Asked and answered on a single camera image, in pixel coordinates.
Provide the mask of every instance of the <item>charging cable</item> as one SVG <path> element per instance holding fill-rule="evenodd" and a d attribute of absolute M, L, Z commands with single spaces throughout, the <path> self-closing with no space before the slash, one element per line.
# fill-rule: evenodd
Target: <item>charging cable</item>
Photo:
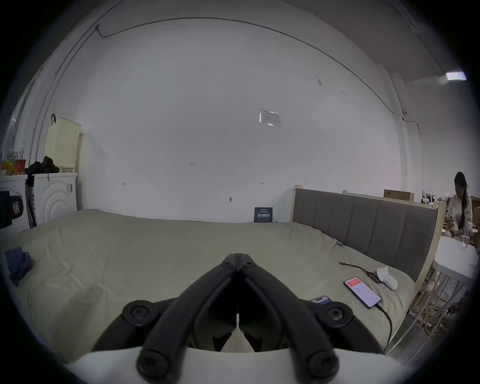
<path fill-rule="evenodd" d="M 350 267 L 355 267 L 355 268 L 358 268 L 358 269 L 361 269 L 363 272 L 365 272 L 367 274 L 367 276 L 372 279 L 375 283 L 383 283 L 385 284 L 383 281 L 380 281 L 380 279 L 373 273 L 373 272 L 368 272 L 366 269 L 358 266 L 358 265 L 353 265 L 353 264 L 347 264 L 347 263 L 344 263 L 343 261 L 339 262 L 340 265 L 348 265 Z M 387 317 L 387 320 L 388 320 L 388 323 L 390 324 L 390 333 L 388 334 L 388 341 L 387 341 L 387 344 L 384 348 L 384 352 L 387 350 L 387 347 L 388 347 L 388 344 L 390 344 L 390 338 L 392 337 L 392 328 L 393 328 L 393 325 L 392 325 L 392 319 L 390 319 L 390 316 L 388 316 L 388 313 L 377 303 L 375 304 L 375 307 L 377 307 L 379 310 L 381 310 L 385 316 Z"/>
<path fill-rule="evenodd" d="M 374 273 L 374 272 L 369 272 L 367 271 L 366 269 L 363 269 L 362 267 L 359 267 L 358 265 L 353 265 L 353 264 L 347 264 L 347 263 L 344 263 L 343 261 L 339 262 L 340 265 L 348 265 L 350 267 L 355 267 L 355 268 L 358 268 L 358 269 L 361 269 L 363 272 L 365 272 L 367 274 L 367 276 L 372 279 L 374 281 L 374 283 L 383 283 L 385 284 L 383 281 L 380 281 L 380 279 L 377 277 L 377 275 Z"/>
<path fill-rule="evenodd" d="M 390 319 L 390 316 L 388 316 L 388 313 L 378 303 L 375 304 L 375 307 L 377 307 L 379 310 L 381 310 L 385 314 L 385 316 L 388 319 L 388 323 L 390 324 L 390 333 L 388 334 L 388 341 L 384 348 L 384 352 L 385 352 L 387 350 L 388 344 L 390 344 L 390 338 L 392 337 L 392 328 L 393 328 L 392 319 Z"/>

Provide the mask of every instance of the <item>sticker on wall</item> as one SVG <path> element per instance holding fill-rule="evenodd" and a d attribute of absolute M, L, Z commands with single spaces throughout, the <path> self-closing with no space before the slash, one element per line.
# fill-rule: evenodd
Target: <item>sticker on wall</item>
<path fill-rule="evenodd" d="M 273 218 L 273 208 L 255 207 L 254 223 L 271 223 Z"/>
<path fill-rule="evenodd" d="M 261 109 L 260 124 L 266 124 L 274 127 L 281 127 L 282 120 L 278 112 L 270 111 L 269 109 Z"/>

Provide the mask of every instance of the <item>headboard panel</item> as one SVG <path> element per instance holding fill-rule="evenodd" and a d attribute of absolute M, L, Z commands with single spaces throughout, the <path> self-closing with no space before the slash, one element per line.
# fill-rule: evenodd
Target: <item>headboard panel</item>
<path fill-rule="evenodd" d="M 296 189 L 293 221 L 318 229 L 416 281 L 433 244 L 437 209 Z"/>

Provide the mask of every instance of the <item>woman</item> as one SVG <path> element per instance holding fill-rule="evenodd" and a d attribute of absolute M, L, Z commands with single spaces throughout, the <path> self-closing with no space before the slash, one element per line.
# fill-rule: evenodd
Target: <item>woman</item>
<path fill-rule="evenodd" d="M 467 181 L 462 172 L 455 176 L 455 196 L 453 196 L 447 207 L 447 232 L 448 237 L 462 236 L 466 234 L 471 236 L 473 214 L 472 200 L 467 193 Z"/>

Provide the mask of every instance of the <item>ceiling light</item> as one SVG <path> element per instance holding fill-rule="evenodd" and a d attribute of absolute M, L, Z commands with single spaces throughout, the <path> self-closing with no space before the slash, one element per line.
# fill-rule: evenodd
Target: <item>ceiling light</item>
<path fill-rule="evenodd" d="M 467 77 L 463 72 L 447 72 L 447 80 L 466 80 Z"/>

